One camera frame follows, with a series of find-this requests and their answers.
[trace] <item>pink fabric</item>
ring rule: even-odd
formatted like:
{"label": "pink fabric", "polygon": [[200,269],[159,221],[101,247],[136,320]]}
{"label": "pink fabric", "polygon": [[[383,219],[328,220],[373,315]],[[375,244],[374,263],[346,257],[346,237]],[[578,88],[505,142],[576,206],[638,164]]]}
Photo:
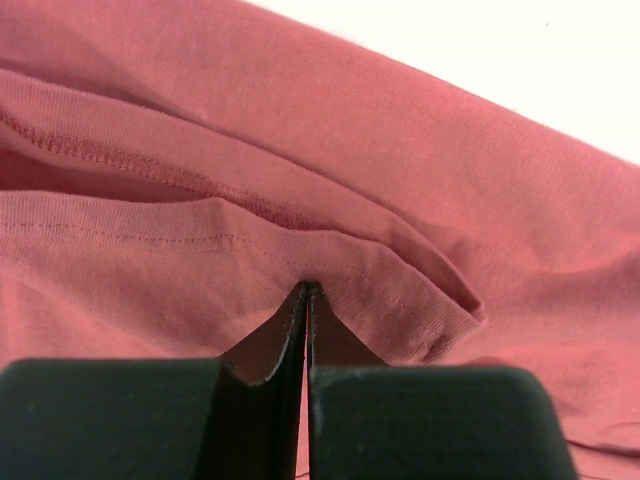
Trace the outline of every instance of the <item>pink fabric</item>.
{"label": "pink fabric", "polygon": [[0,69],[1,365],[218,355],[319,280],[392,364],[531,370],[583,478],[640,478],[637,167],[231,0],[5,0]]}

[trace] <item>white background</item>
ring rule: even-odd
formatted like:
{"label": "white background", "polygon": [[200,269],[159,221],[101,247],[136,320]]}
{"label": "white background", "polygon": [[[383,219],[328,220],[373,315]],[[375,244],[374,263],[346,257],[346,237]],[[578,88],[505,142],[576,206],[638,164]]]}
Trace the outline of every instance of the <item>white background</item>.
{"label": "white background", "polygon": [[640,1],[251,2],[640,165]]}

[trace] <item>seam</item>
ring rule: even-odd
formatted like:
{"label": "seam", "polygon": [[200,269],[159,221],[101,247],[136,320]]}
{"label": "seam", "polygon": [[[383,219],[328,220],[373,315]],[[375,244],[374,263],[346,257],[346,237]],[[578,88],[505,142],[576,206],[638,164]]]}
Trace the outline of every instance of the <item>seam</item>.
{"label": "seam", "polygon": [[[4,123],[13,132],[41,150],[54,154],[65,155],[67,157],[80,158],[96,164],[108,165],[112,168],[130,172],[164,185],[198,193],[205,197],[221,197],[236,204],[238,204],[238,201],[233,198],[233,194],[239,196],[247,195],[250,196],[253,201],[270,206],[276,210],[281,210],[313,225],[318,224],[317,220],[312,217],[295,208],[291,208],[293,207],[291,204],[279,204],[250,192],[242,191],[226,185],[223,186],[198,173],[165,164],[157,158],[124,152],[118,149],[110,149],[103,144],[79,139],[77,137],[38,132],[34,127],[24,125],[19,120],[10,117],[1,110],[0,122]],[[159,175],[157,172],[151,171],[150,167],[152,166],[165,170],[169,174],[170,178],[163,178],[163,176]]]}
{"label": "seam", "polygon": [[[47,225],[47,224],[29,224],[29,223],[7,224],[7,223],[3,223],[3,224],[0,224],[0,225],[1,226],[20,226],[20,227],[43,227],[43,228],[47,228],[47,229],[53,228],[52,225]],[[260,246],[258,246],[253,241],[245,239],[245,238],[242,238],[242,237],[238,237],[236,235],[218,234],[218,235],[213,235],[213,236],[209,236],[209,237],[201,237],[201,238],[168,239],[168,238],[153,238],[153,237],[136,237],[136,236],[111,235],[109,233],[101,232],[101,231],[98,231],[98,230],[90,230],[90,229],[86,229],[86,228],[83,228],[83,227],[78,227],[78,226],[75,226],[75,225],[58,224],[57,226],[58,227],[76,228],[76,229],[79,229],[79,230],[82,230],[82,231],[95,233],[95,234],[103,235],[103,236],[110,237],[110,238],[129,238],[129,239],[147,240],[147,241],[154,241],[155,240],[155,241],[164,241],[164,242],[167,242],[167,243],[199,242],[199,241],[205,242],[205,241],[209,241],[209,240],[215,240],[215,239],[218,239],[218,238],[229,238],[231,240],[240,241],[240,242],[252,245],[262,255],[264,255],[266,257],[269,257],[269,258],[271,258],[271,259],[273,259],[275,261],[278,261],[280,263],[284,263],[285,265],[292,265],[292,266],[297,266],[297,267],[315,267],[315,268],[322,268],[322,269],[331,268],[331,269],[336,269],[336,270],[341,270],[341,271],[356,272],[360,276],[360,278],[363,279],[372,288],[372,290],[374,290],[378,294],[382,295],[386,300],[391,301],[392,303],[396,304],[399,307],[402,307],[404,310],[407,311],[409,316],[413,320],[415,320],[416,323],[419,322],[418,316],[413,311],[413,309],[409,308],[409,306],[407,306],[405,303],[400,301],[398,298],[392,297],[392,296],[388,295],[387,293],[385,293],[380,287],[378,287],[376,285],[375,282],[373,282],[373,280],[368,275],[365,275],[363,272],[359,271],[355,267],[352,267],[352,266],[349,266],[349,265],[329,265],[329,264],[314,264],[314,263],[292,262],[290,260],[278,258],[278,257],[272,255],[271,253],[269,253],[268,251],[262,249]],[[215,250],[233,250],[233,247],[228,247],[228,248],[219,247],[219,248],[217,248]],[[343,280],[345,280],[347,282],[350,282],[350,283],[357,283],[356,280],[354,280],[352,278],[349,278],[349,277],[345,277]]]}

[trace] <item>stitching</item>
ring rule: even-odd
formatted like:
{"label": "stitching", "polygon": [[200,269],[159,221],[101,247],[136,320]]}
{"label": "stitching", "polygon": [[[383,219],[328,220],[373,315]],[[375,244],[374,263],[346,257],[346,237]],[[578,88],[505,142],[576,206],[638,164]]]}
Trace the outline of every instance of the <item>stitching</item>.
{"label": "stitching", "polygon": [[[105,237],[110,237],[110,238],[129,238],[129,239],[135,239],[135,240],[146,240],[146,241],[163,241],[163,242],[167,242],[167,243],[174,243],[174,242],[204,242],[204,241],[208,241],[208,240],[215,240],[218,238],[230,238],[232,240],[237,240],[240,242],[244,242],[244,243],[248,243],[250,245],[252,245],[258,252],[260,252],[261,254],[263,254],[266,257],[272,258],[276,261],[279,261],[281,263],[284,263],[286,265],[292,265],[292,266],[297,266],[297,267],[315,267],[315,268],[331,268],[331,269],[337,269],[337,270],[342,270],[342,271],[350,271],[350,272],[356,272],[359,274],[359,276],[368,284],[370,285],[370,287],[377,292],[378,294],[382,295],[386,300],[389,300],[391,302],[393,302],[394,304],[396,304],[399,307],[402,307],[403,309],[405,309],[407,311],[407,313],[409,314],[409,316],[415,320],[416,322],[419,321],[417,315],[415,314],[415,312],[409,308],[405,303],[401,302],[399,299],[395,298],[395,297],[391,297],[389,296],[387,293],[385,293],[380,287],[378,287],[370,277],[368,277],[367,275],[364,275],[362,272],[360,272],[358,269],[356,269],[355,267],[349,266],[349,265],[329,265],[329,264],[313,264],[313,263],[300,263],[300,262],[292,262],[290,260],[286,260],[286,259],[280,259],[277,258],[276,256],[272,255],[271,253],[269,253],[268,251],[260,248],[259,245],[257,245],[256,243],[254,243],[251,240],[242,238],[242,237],[238,237],[232,234],[227,234],[227,233],[223,233],[223,234],[218,234],[218,235],[213,235],[213,236],[209,236],[209,237],[201,237],[201,238],[185,238],[185,239],[171,239],[171,238],[154,238],[154,237],[136,237],[136,236],[122,236],[122,235],[111,235],[109,233],[105,233],[105,232],[101,232],[99,230],[91,230],[91,229],[87,229],[87,228],[83,228],[83,227],[78,227],[76,225],[67,225],[67,224],[57,224],[57,225],[48,225],[48,224],[34,224],[34,223],[21,223],[21,224],[7,224],[7,223],[3,223],[0,224],[2,226],[20,226],[20,227],[42,227],[42,228],[46,228],[46,229],[51,229],[51,228],[55,228],[55,227],[59,227],[59,228],[74,228],[74,229],[78,229],[78,230],[82,230],[85,232],[89,232],[89,233],[95,233],[95,234],[99,234],[99,235],[103,235]],[[218,248],[218,250],[232,250],[233,247],[228,247],[228,248],[224,248],[224,247],[220,247]],[[346,277],[344,279],[347,282],[350,283],[357,283],[356,280]]]}
{"label": "stitching", "polygon": [[[180,188],[182,190],[187,190],[189,192],[198,193],[206,197],[219,196],[228,201],[231,201],[232,203],[237,203],[237,201],[229,198],[230,195],[228,193],[225,194],[225,191],[240,196],[248,194],[248,192],[229,186],[223,186],[221,184],[213,182],[209,178],[195,172],[183,170],[171,165],[166,165],[156,158],[128,153],[117,149],[112,150],[102,144],[88,140],[82,140],[76,137],[53,133],[38,133],[34,127],[25,126],[17,119],[8,116],[3,111],[0,111],[0,121],[15,133],[20,135],[22,138],[30,142],[32,145],[51,153],[80,158],[82,160],[88,160],[96,164],[108,165],[113,168],[117,168],[119,170],[130,172],[149,180],[162,183],[164,185],[169,185],[172,187]],[[156,166],[164,169],[167,173],[170,174],[170,176],[173,177],[173,179],[168,180],[162,178],[161,175],[150,171],[150,166]],[[258,201],[264,205],[268,205],[275,210],[284,211],[293,217],[300,218],[306,222],[310,222],[313,225],[318,224],[317,220],[296,210],[295,207],[290,203],[278,204],[267,198],[263,198],[255,194],[251,194],[249,196],[252,200]]]}

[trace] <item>pink t-shirt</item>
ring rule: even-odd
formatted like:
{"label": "pink t-shirt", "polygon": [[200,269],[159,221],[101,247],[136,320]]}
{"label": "pink t-shirt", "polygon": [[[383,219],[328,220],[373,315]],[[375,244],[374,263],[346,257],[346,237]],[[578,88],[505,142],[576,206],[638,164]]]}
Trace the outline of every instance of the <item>pink t-shirt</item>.
{"label": "pink t-shirt", "polygon": [[0,366],[219,355],[317,280],[391,364],[529,369],[584,479],[640,478],[639,168],[231,0],[5,0],[0,152]]}

